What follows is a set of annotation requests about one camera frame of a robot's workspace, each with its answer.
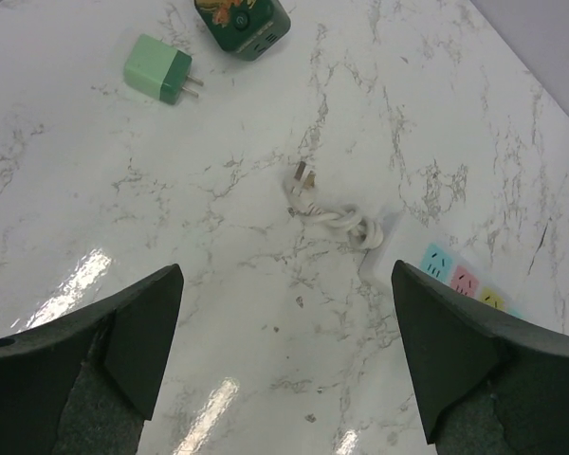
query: green phone charger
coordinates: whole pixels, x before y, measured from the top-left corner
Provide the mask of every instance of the green phone charger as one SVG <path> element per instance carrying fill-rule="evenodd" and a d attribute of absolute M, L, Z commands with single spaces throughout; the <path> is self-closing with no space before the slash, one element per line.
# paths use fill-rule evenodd
<path fill-rule="evenodd" d="M 148 35 L 140 35 L 124 65 L 124 81 L 156 100 L 175 104 L 181 91 L 196 98 L 198 93 L 187 88 L 187 80 L 204 85 L 190 76 L 192 57 Z"/>
<path fill-rule="evenodd" d="M 278 0 L 194 0 L 194 5 L 217 44 L 243 60 L 257 59 L 291 28 Z"/>

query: power strip socket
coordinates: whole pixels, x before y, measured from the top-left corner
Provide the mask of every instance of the power strip socket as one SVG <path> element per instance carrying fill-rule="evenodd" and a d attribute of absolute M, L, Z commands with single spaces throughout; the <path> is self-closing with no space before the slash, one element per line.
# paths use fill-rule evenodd
<path fill-rule="evenodd" d="M 402 260 L 460 294 L 519 316 L 508 295 L 486 273 L 452 251 L 442 232 L 423 226 L 406 212 L 387 215 L 382 226 L 383 243 L 367 253 L 358 271 L 365 282 L 392 294 L 392 271 L 395 262 Z"/>
<path fill-rule="evenodd" d="M 253 61 L 291 28 L 279 0 L 194 0 L 217 44 L 226 52 Z"/>

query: cartoon character print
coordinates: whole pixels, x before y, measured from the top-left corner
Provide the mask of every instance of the cartoon character print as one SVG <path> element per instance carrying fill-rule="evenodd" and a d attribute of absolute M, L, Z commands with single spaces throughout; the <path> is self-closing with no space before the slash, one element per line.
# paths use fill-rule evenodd
<path fill-rule="evenodd" d="M 257 0 L 196 0 L 196 5 L 204 12 L 212 13 L 212 22 L 216 26 L 226 27 L 229 24 L 229 9 L 232 6 L 240 7 L 246 2 L 251 9 Z"/>

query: socket outlet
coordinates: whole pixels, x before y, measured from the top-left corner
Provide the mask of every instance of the socket outlet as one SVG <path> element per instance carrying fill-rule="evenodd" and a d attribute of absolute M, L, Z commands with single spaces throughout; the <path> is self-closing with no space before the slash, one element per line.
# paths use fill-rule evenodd
<path fill-rule="evenodd" d="M 458 265 L 453 272 L 450 287 L 460 294 L 473 298 L 480 284 L 481 282 L 479 282 L 478 278 L 468 272 L 465 267 Z"/>
<path fill-rule="evenodd" d="M 504 311 L 504 298 L 490 287 L 485 286 L 483 288 L 478 300 L 481 301 L 482 303 L 486 303 L 487 305 L 495 308 L 496 310 Z"/>
<path fill-rule="evenodd" d="M 451 267 L 452 257 L 437 244 L 429 244 L 419 269 L 440 282 L 446 282 Z"/>

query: plug prongs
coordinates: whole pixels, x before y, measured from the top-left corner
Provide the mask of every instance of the plug prongs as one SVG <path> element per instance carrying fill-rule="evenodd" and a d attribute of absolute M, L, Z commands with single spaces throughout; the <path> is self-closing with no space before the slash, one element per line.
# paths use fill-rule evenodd
<path fill-rule="evenodd" d="M 295 171 L 295 180 L 298 182 L 302 181 L 303 171 L 305 171 L 305 161 L 300 161 L 299 166 L 297 167 L 297 171 Z"/>
<path fill-rule="evenodd" d="M 201 87 L 205 84 L 203 81 L 197 79 L 197 78 L 193 78 L 192 76 L 188 75 L 188 78 L 190 81 L 192 81 L 193 83 L 195 83 L 196 85 L 200 85 Z"/>
<path fill-rule="evenodd" d="M 307 175 L 307 178 L 303 182 L 303 187 L 307 190 L 309 190 L 310 188 L 314 188 L 314 179 L 315 178 L 316 178 L 316 174 L 314 173 L 314 171 L 310 171 L 310 173 Z"/>
<path fill-rule="evenodd" d="M 192 95 L 194 98 L 198 98 L 200 95 L 198 95 L 198 92 L 194 92 L 193 90 L 190 90 L 188 87 L 186 87 L 185 85 L 181 86 L 181 90 L 183 90 L 184 92 L 189 93 L 190 95 Z"/>

